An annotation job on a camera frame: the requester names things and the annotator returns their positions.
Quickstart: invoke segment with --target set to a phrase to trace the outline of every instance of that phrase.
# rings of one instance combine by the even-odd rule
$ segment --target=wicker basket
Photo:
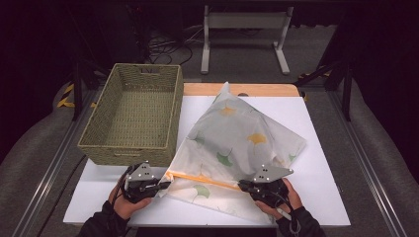
[[[169,166],[183,86],[177,65],[115,64],[78,147],[98,165]]]

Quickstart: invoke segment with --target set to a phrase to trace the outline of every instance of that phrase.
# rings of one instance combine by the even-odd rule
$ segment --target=human hand
[[[117,191],[118,185],[116,185],[111,193],[109,194],[108,201],[112,203],[115,192]],[[129,219],[134,212],[137,210],[143,209],[151,203],[151,197],[145,198],[137,203],[132,203],[129,200],[125,199],[123,192],[119,189],[117,198],[114,204],[114,211],[122,218]]]
[[[289,190],[289,201],[291,206],[293,207],[293,209],[298,209],[300,207],[302,207],[302,202],[301,199],[299,198],[298,193],[295,191],[295,189],[293,188],[293,185],[290,183],[290,181],[287,178],[283,178],[284,184],[287,186],[288,190]],[[275,209],[275,208],[271,208],[270,206],[266,205],[265,203],[256,200],[255,204],[265,213],[272,215],[275,217],[275,219],[281,219],[283,218],[283,216]],[[290,213],[291,210],[290,208],[285,204],[282,203],[279,208],[281,208],[283,211],[285,211],[286,213]]]

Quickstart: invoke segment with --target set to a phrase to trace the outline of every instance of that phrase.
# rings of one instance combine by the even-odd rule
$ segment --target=metal frame
[[[206,5],[204,11],[204,49],[201,73],[208,74],[210,72],[210,29],[250,28],[281,30],[281,37],[278,41],[273,42],[273,46],[283,74],[290,74],[283,46],[292,16],[293,7],[289,7],[286,12],[277,13],[210,13],[209,6]]]

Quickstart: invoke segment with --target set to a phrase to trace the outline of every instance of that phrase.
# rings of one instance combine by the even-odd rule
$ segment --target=white tabletop
[[[207,110],[214,96],[184,96],[179,122],[178,147],[194,123]],[[301,97],[245,97],[244,101],[307,140],[288,176],[302,203],[323,226],[350,225],[350,221],[330,172],[307,108]],[[63,221],[83,224],[100,211],[118,178],[126,170],[122,166],[99,166],[89,160],[76,187]],[[153,167],[155,175],[166,168]],[[147,208],[135,213],[130,226],[191,227],[272,227],[221,213],[177,199],[156,197]]]

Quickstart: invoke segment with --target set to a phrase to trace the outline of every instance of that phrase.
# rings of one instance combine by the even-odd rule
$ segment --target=white cloth
[[[237,183],[264,164],[289,168],[304,146],[305,139],[230,94],[225,83],[180,145],[162,179],[172,184],[160,195],[269,223]]]

